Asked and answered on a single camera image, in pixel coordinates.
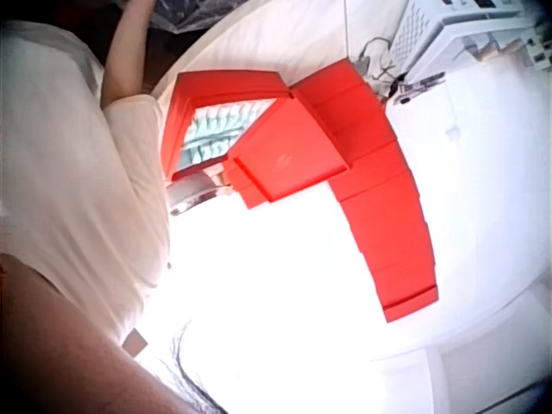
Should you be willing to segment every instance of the white device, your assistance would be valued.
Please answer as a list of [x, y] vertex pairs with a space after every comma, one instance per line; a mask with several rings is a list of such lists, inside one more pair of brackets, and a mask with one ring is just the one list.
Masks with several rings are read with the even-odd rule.
[[410, 0], [390, 52], [412, 83], [482, 61], [531, 26], [521, 0]]

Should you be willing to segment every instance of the clear plastic packaging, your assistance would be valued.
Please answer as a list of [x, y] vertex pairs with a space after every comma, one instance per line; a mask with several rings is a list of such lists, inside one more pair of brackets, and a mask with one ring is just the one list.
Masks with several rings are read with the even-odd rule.
[[[114, 0], [124, 8], [128, 0]], [[151, 26], [179, 34], [210, 28], [247, 0], [157, 0]]]

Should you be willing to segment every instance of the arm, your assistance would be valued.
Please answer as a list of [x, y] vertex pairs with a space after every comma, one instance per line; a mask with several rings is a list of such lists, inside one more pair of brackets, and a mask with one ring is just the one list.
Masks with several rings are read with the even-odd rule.
[[5, 254], [0, 265], [3, 374], [44, 412], [195, 412], [37, 272]]
[[156, 0], [129, 0], [105, 63], [100, 106], [141, 93], [149, 18]]

